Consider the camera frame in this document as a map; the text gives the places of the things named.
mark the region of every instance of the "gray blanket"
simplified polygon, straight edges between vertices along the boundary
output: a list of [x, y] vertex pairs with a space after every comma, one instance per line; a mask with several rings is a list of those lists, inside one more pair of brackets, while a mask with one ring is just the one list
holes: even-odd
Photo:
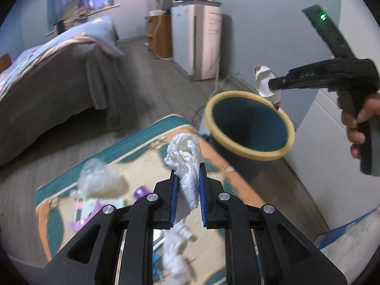
[[124, 128], [134, 112], [128, 80], [133, 70], [125, 59], [107, 55], [97, 43], [80, 43], [35, 66], [0, 102], [0, 165], [48, 129], [91, 107], [108, 109], [110, 130]]

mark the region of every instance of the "window sill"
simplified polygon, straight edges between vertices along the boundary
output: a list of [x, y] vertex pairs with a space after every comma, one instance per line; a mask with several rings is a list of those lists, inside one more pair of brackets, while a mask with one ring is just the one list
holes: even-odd
[[[111, 5], [111, 6], [108, 6], [108, 7], [104, 7], [102, 9], [96, 9], [96, 10], [93, 10], [92, 12], [89, 12], [87, 14], [87, 16], [90, 16], [90, 15], [93, 15], [93, 14], [97, 14], [97, 13], [100, 13], [100, 12], [102, 12], [104, 10], [113, 9], [113, 8], [119, 7], [119, 6], [120, 6], [120, 4], [115, 4], [115, 5]], [[49, 33], [47, 33], [46, 36], [52, 35], [53, 33], [54, 33], [54, 31], [50, 31]]]

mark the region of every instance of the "trash can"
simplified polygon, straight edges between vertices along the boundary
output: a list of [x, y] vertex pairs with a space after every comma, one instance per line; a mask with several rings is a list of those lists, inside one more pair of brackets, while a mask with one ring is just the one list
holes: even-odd
[[263, 97], [228, 91], [211, 98], [205, 109], [208, 142], [246, 181], [270, 161], [284, 156], [295, 138], [293, 123]]

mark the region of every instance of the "gray wall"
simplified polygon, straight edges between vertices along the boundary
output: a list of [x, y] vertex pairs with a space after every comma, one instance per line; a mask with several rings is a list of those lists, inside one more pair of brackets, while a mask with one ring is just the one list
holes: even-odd
[[[217, 0], [222, 2], [221, 63], [253, 84], [257, 64], [279, 76], [289, 69], [331, 58], [331, 52], [301, 10], [319, 3], [339, 22], [341, 0]], [[283, 91], [281, 107], [299, 125], [316, 90]]]
[[[155, 9], [155, 0], [115, 0], [119, 7], [94, 14], [113, 18], [121, 39], [133, 38], [146, 31], [145, 16]], [[54, 36], [48, 30], [47, 0], [18, 0], [0, 28], [0, 53], [9, 52], [12, 59], [25, 49], [42, 45]]]
[[12, 7], [0, 27], [0, 56], [8, 53], [15, 60], [25, 50], [21, 28], [21, 3]]

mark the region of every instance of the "silver screw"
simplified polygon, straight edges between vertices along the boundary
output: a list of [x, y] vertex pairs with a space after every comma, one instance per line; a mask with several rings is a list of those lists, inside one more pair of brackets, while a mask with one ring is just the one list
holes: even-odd
[[152, 193], [152, 194], [149, 194], [148, 196], [146, 196], [146, 199], [149, 201], [156, 201], [158, 199], [158, 195], [155, 193]]
[[220, 193], [218, 197], [220, 200], [228, 200], [231, 198], [231, 196], [228, 193]]
[[114, 207], [111, 205], [106, 205], [103, 207], [103, 213], [109, 214], [114, 210]]
[[263, 208], [264, 212], [266, 213], [273, 213], [274, 212], [274, 207], [272, 205], [265, 205]]

